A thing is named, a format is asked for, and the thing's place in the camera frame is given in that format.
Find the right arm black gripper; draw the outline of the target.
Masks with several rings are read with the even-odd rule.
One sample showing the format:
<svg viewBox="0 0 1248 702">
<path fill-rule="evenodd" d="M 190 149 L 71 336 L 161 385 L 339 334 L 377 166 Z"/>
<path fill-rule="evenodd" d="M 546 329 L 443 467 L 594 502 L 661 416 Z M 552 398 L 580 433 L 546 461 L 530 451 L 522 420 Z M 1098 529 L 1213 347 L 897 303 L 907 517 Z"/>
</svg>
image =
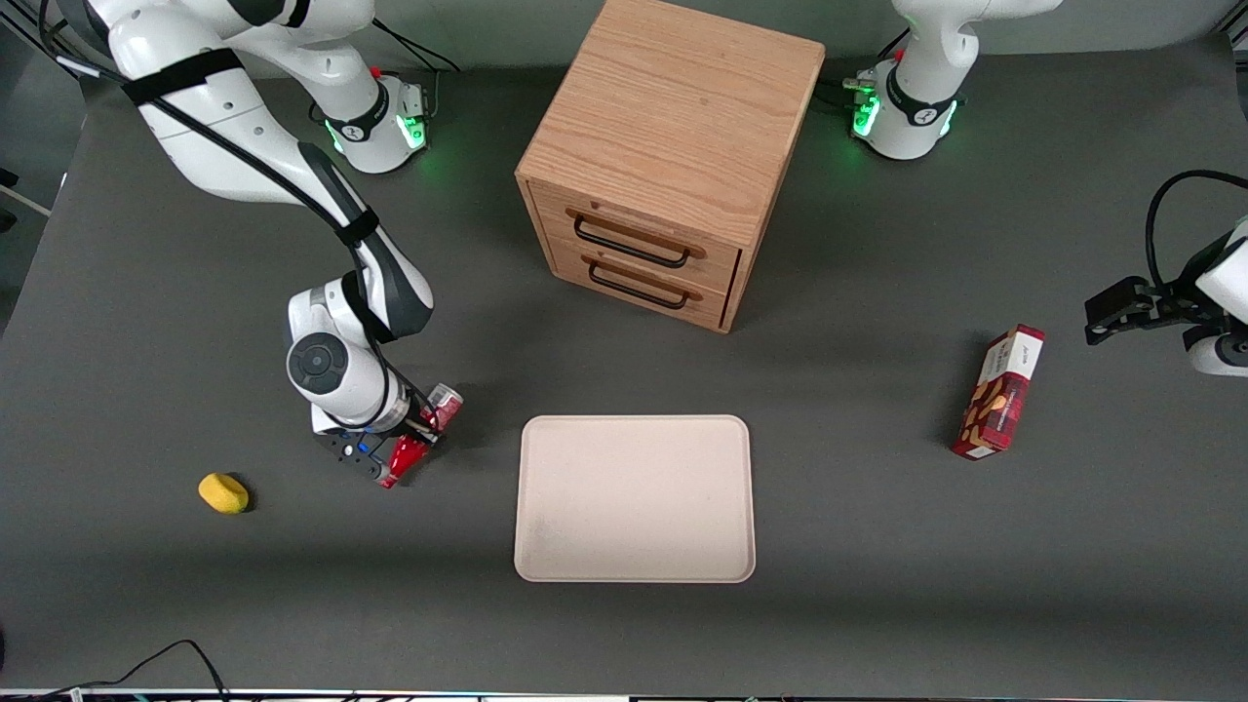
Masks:
<svg viewBox="0 0 1248 702">
<path fill-rule="evenodd" d="M 401 483 L 401 478 L 422 461 L 423 435 L 441 440 L 439 413 L 423 412 L 421 418 L 406 417 L 386 431 L 343 428 L 333 422 L 313 422 L 313 436 L 334 453 L 339 462 L 362 468 L 374 483 Z"/>
</svg>

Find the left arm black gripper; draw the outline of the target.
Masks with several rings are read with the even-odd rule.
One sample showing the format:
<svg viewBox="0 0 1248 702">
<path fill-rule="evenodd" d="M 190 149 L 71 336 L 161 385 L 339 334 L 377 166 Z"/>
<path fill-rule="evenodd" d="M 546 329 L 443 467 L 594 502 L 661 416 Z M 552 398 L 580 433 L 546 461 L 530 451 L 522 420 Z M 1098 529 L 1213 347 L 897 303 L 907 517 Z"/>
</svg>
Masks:
<svg viewBox="0 0 1248 702">
<path fill-rule="evenodd" d="M 1149 276 L 1159 296 L 1158 312 L 1172 324 L 1192 324 L 1214 332 L 1231 332 L 1231 320 L 1226 310 L 1203 292 L 1197 280 L 1213 267 L 1216 256 L 1192 256 L 1181 275 L 1163 281 L 1157 257 L 1149 257 Z M 1149 280 L 1123 277 L 1085 301 L 1085 337 L 1088 346 L 1096 346 L 1114 336 L 1131 332 L 1151 322 L 1153 294 Z"/>
</svg>

